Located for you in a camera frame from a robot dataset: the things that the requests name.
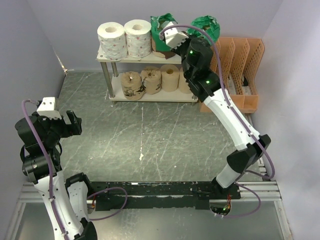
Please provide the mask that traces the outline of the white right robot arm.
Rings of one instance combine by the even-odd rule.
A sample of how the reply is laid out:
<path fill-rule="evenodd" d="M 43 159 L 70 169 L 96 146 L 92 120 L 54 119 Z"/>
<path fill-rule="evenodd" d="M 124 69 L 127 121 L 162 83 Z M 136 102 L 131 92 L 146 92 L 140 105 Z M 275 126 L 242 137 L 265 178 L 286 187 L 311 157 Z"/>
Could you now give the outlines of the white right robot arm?
<path fill-rule="evenodd" d="M 226 158 L 223 170 L 212 180 L 212 193 L 223 199 L 236 180 L 266 153 L 270 137 L 255 130 L 233 103 L 223 81 L 211 70 L 213 51 L 202 37 L 178 33 L 181 42 L 173 52 L 181 57 L 182 72 L 190 91 L 219 119 L 236 150 Z"/>

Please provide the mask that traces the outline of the tan unwrapped paper roll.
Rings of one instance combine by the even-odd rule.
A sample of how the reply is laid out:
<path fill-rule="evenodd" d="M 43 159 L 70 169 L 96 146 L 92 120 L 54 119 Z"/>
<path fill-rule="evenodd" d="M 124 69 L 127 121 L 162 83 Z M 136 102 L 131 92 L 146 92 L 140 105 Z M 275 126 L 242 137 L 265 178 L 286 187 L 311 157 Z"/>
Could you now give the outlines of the tan unwrapped paper roll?
<path fill-rule="evenodd" d="M 161 88 L 165 92 L 177 90 L 180 78 L 179 69 L 173 64 L 164 64 L 160 67 Z"/>
<path fill-rule="evenodd" d="M 191 90 L 188 86 L 188 83 L 186 82 L 186 78 L 184 77 L 183 68 L 181 67 L 179 70 L 179 82 L 178 82 L 178 89 L 183 94 L 191 94 Z"/>

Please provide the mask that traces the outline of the white paper roll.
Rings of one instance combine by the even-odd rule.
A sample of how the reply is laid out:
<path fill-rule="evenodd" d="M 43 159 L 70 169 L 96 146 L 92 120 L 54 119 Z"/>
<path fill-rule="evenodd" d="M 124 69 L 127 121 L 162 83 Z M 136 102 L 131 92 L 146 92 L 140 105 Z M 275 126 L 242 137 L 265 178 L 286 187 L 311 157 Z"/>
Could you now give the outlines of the white paper roll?
<path fill-rule="evenodd" d="M 103 56 L 109 61 L 121 61 L 127 57 L 127 43 L 124 27 L 117 22 L 102 23 L 97 28 L 98 40 Z"/>

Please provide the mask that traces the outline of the brown roll white label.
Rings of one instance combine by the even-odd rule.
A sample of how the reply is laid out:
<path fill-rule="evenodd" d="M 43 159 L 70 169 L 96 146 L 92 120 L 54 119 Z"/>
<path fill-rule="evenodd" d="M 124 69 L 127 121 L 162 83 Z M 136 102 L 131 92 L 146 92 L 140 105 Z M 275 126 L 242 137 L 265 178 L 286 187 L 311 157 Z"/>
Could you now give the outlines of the brown roll white label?
<path fill-rule="evenodd" d="M 130 101 L 140 100 L 145 94 L 141 76 L 138 72 L 129 71 L 121 75 L 121 88 L 124 97 Z"/>

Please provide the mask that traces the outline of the brown roll with cartoon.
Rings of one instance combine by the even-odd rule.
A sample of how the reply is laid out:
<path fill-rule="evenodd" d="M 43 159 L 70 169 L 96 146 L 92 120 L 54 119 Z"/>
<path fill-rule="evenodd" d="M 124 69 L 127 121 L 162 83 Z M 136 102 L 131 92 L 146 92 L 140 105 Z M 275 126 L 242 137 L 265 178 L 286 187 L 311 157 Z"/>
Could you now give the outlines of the brown roll with cartoon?
<path fill-rule="evenodd" d="M 146 66 L 140 76 L 147 94 L 154 95 L 161 90 L 162 74 L 158 67 Z"/>

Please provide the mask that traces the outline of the green paper roll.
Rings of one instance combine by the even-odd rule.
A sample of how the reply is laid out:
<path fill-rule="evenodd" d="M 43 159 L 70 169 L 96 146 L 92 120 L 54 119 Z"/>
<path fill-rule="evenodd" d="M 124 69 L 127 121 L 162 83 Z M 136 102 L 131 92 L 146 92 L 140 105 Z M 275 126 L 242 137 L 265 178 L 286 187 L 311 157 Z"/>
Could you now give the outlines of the green paper roll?
<path fill-rule="evenodd" d="M 214 42 L 220 37 L 220 24 L 218 20 L 211 15 L 199 16 L 191 22 L 191 25 L 204 30 Z"/>

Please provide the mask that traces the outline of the green roll brown band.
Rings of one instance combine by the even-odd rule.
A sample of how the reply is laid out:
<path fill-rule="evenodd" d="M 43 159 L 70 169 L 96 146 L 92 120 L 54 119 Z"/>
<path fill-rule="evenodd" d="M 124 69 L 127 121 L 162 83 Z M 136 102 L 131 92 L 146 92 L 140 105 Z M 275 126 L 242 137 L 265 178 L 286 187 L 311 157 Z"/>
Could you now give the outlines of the green roll brown band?
<path fill-rule="evenodd" d="M 171 13 L 150 17 L 152 51 L 155 56 L 165 59 L 170 59 L 176 55 L 171 51 L 171 48 L 160 39 L 159 35 L 169 22 L 176 23 L 176 20 Z"/>

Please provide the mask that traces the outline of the white roll with red dots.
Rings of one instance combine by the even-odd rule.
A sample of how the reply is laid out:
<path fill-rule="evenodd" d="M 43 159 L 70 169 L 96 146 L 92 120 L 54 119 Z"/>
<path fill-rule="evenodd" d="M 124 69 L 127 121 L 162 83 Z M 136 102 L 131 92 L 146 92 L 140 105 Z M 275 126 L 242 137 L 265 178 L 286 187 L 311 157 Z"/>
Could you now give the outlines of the white roll with red dots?
<path fill-rule="evenodd" d="M 151 23 L 142 19 L 133 19 L 124 25 L 128 55 L 143 58 L 152 52 Z"/>

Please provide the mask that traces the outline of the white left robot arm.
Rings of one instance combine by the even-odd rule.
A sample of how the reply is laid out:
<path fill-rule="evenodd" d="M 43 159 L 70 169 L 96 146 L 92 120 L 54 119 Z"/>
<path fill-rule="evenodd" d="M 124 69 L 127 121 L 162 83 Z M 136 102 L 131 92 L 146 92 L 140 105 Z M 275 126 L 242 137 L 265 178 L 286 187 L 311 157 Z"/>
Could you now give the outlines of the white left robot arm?
<path fill-rule="evenodd" d="M 41 195 L 56 240 L 96 240 L 98 234 L 87 209 L 87 199 L 93 195 L 94 188 L 82 172 L 65 179 L 61 166 L 60 140 L 82 134 L 82 119 L 71 110 L 66 113 L 69 124 L 63 116 L 50 119 L 33 112 L 29 117 L 49 161 L 27 120 L 22 118 L 15 124 L 23 141 L 20 150 L 22 172 Z"/>

